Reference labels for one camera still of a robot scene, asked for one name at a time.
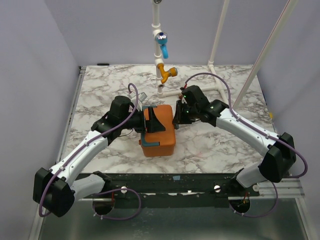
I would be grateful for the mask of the teal divided tray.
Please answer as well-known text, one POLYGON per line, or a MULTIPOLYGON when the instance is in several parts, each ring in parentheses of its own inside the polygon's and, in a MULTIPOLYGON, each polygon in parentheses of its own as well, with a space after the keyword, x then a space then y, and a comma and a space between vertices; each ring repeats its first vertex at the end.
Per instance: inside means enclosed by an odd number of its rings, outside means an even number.
MULTIPOLYGON (((144 106, 142 108, 142 111, 144 112, 145 119, 146 119, 146 126, 147 126, 147 120, 149 119, 148 117, 148 107, 153 107, 153 110, 155 112, 155 109, 157 108, 156 105, 149 105, 149 106, 144 106)), ((152 134, 155 134, 156 132, 143 132, 140 134, 140 142, 143 147, 158 147, 160 145, 159 140, 148 140, 147 137, 149 137, 152 134)))

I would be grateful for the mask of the orange medicine kit box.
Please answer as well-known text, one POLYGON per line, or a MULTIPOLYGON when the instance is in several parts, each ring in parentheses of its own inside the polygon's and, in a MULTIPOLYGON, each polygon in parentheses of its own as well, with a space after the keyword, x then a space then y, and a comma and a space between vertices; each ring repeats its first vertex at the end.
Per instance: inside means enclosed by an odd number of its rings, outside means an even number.
POLYGON ((147 137, 148 140, 159 140, 160 145, 156 147, 143 147, 141 139, 139 144, 142 148, 143 154, 146 157, 166 157, 174 153, 176 146, 176 133, 172 123, 173 110, 168 104, 156 105, 154 109, 156 117, 165 126, 165 131, 153 133, 147 137))

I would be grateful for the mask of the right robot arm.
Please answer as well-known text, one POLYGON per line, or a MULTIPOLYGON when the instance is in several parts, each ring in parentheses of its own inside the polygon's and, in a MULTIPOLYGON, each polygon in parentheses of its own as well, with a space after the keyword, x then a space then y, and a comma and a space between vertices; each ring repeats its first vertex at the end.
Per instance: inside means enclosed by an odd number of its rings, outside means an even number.
POLYGON ((183 89, 182 100, 177 100, 172 123, 175 127, 192 124, 196 120, 225 130, 249 144, 262 161, 240 169, 230 180, 230 191, 241 196, 248 187, 265 181, 279 183, 296 162, 294 140, 288 133, 278 135, 261 127, 254 131, 233 115, 229 105, 221 100, 209 101, 197 85, 183 89))

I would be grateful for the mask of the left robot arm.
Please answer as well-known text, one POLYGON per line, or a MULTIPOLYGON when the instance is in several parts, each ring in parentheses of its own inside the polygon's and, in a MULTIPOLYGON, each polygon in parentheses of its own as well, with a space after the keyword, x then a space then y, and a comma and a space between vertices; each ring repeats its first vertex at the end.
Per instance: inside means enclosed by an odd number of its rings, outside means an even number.
POLYGON ((34 177, 33 200, 39 204, 38 214, 46 217, 65 215, 74 202, 97 194, 104 198, 110 194, 107 176, 97 171, 88 177, 78 175, 102 150, 106 149, 122 130, 138 133, 158 133, 166 130, 159 120, 159 106, 138 109, 139 103, 126 96, 116 96, 109 111, 93 123, 84 140, 66 158, 50 169, 40 168, 34 177))

